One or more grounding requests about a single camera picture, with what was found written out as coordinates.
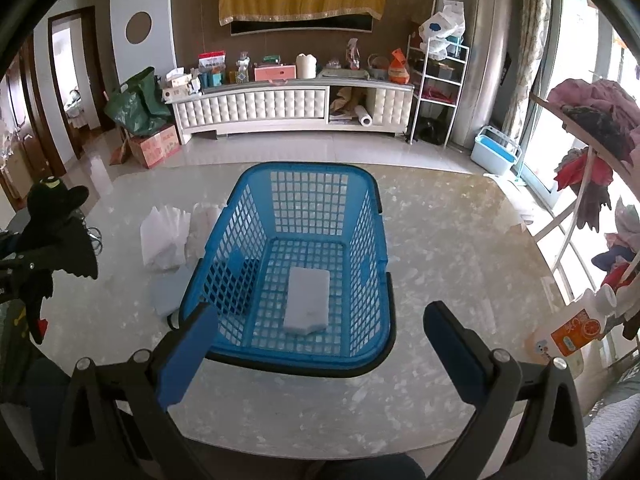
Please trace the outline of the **black fuzzy cloth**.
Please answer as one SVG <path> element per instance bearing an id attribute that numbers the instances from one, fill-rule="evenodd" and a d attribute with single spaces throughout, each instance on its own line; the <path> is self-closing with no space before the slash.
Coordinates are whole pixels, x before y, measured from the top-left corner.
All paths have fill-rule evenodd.
<path id="1" fill-rule="evenodd" d="M 36 223 L 65 220 L 88 200 L 85 185 L 68 188 L 57 177 L 47 177 L 35 183 L 27 195 L 29 218 Z"/>

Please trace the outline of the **light blue cloth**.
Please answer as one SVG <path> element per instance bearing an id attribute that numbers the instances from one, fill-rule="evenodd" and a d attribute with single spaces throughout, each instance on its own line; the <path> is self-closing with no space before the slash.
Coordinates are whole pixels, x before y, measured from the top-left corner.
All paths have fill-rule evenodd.
<path id="1" fill-rule="evenodd" d="M 193 274 L 190 266 L 179 266 L 155 274 L 150 285 L 150 303 L 158 316 L 167 316 L 180 308 Z"/>

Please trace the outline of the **white bags on shelf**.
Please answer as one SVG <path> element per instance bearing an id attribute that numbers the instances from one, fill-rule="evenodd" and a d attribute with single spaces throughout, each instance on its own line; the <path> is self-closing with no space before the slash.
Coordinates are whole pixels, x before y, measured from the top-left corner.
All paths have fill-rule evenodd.
<path id="1" fill-rule="evenodd" d="M 462 43 L 464 32 L 464 3 L 445 0 L 442 10 L 420 25 L 420 48 L 431 60 L 442 61 L 449 48 Z"/>

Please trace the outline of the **white paper towel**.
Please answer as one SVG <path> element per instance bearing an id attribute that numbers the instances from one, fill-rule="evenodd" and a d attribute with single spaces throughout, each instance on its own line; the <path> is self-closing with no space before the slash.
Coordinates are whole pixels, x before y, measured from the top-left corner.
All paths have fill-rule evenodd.
<path id="1" fill-rule="evenodd" d="M 155 271 L 186 263 L 191 214 L 174 206 L 153 207 L 140 226 L 143 265 Z"/>

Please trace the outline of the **orange label bottle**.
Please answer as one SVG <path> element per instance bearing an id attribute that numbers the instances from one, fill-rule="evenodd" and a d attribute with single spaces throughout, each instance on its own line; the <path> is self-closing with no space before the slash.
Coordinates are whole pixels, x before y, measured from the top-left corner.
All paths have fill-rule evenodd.
<path id="1" fill-rule="evenodd" d="M 574 378 L 584 371 L 582 348 L 604 335 L 605 325 L 617 307 L 615 292 L 603 285 L 587 289 L 564 309 L 554 312 L 526 339 L 525 350 L 536 364 L 564 360 Z"/>

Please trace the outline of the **pink clothes pile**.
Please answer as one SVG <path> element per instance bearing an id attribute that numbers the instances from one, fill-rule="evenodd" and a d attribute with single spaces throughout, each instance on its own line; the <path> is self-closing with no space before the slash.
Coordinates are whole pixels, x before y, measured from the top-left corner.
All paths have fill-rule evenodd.
<path id="1" fill-rule="evenodd" d="M 616 81 L 567 79 L 549 91 L 548 102 L 618 160 L 632 164 L 631 152 L 639 142 L 639 107 Z"/>

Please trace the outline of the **blue white plastic bin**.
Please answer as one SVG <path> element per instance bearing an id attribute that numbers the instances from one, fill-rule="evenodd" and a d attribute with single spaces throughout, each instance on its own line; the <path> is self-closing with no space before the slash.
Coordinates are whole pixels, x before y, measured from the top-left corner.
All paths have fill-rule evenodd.
<path id="1" fill-rule="evenodd" d="M 512 169 L 521 154 L 518 142 L 497 128 L 486 125 L 475 136 L 471 160 L 488 174 L 501 177 Z"/>

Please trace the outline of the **white tufted TV cabinet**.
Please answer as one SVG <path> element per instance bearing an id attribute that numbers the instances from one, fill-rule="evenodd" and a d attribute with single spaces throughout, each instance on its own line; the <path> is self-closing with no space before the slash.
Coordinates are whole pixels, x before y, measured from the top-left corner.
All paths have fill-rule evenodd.
<path id="1" fill-rule="evenodd" d="M 402 136 L 409 127 L 410 84 L 379 80 L 316 78 L 227 84 L 171 104 L 180 142 L 194 134 L 347 131 Z M 359 125 L 354 107 L 373 119 Z"/>

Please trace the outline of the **standing air conditioner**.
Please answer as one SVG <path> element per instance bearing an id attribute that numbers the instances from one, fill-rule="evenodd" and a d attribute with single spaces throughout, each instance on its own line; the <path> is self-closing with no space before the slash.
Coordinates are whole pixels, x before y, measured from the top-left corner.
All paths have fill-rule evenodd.
<path id="1" fill-rule="evenodd" d="M 449 140 L 473 147 L 496 102 L 506 58 L 512 0 L 465 0 L 464 44 L 470 48 Z"/>

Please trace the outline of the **green shopping bag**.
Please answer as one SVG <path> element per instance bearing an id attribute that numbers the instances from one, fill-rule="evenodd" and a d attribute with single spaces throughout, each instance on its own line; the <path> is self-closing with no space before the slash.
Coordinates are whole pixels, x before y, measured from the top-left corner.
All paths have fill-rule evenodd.
<path id="1" fill-rule="evenodd" d="M 131 76 L 112 93 L 104 113 L 132 136 L 152 136 L 174 123 L 174 114 L 163 102 L 153 66 Z"/>

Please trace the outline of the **red white snack box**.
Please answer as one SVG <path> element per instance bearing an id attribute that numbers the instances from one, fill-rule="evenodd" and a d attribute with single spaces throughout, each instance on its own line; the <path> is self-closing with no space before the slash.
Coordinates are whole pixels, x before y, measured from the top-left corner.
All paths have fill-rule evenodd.
<path id="1" fill-rule="evenodd" d="M 225 70 L 226 52 L 218 50 L 201 53 L 198 56 L 198 69 L 201 72 L 206 72 L 206 70 Z"/>

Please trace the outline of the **white quilted fluffy towel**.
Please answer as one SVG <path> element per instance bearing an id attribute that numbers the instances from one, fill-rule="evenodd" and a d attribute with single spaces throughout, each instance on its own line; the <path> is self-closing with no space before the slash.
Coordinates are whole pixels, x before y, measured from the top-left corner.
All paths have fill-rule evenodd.
<path id="1" fill-rule="evenodd" d="M 194 262 L 205 254 L 210 233 L 221 214 L 217 204 L 197 203 L 191 212 L 190 230 L 186 238 L 186 260 Z"/>

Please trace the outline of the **pink cardboard box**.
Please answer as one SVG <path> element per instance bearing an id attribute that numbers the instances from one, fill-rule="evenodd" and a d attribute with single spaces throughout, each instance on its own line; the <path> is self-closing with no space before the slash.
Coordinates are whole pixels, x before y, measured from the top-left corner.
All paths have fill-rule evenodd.
<path id="1" fill-rule="evenodd" d="M 181 144 L 174 125 L 157 131 L 152 136 L 132 136 L 128 139 L 134 159 L 145 169 L 152 169 L 180 151 Z"/>

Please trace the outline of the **blue plastic laundry basket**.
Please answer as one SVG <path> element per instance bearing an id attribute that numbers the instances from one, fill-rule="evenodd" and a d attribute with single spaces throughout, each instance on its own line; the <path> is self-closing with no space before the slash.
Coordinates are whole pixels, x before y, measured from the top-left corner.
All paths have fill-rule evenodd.
<path id="1" fill-rule="evenodd" d="M 383 206 L 352 165 L 263 162 L 221 211 L 177 318 L 217 312 L 208 357 L 297 376 L 379 366 L 396 336 Z"/>

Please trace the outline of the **white plastic jug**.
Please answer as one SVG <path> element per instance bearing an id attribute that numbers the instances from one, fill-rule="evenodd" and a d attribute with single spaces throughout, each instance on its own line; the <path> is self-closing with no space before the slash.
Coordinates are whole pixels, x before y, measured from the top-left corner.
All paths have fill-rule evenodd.
<path id="1" fill-rule="evenodd" d="M 296 77 L 298 79 L 317 77 L 317 59 L 312 54 L 299 53 L 296 56 Z"/>

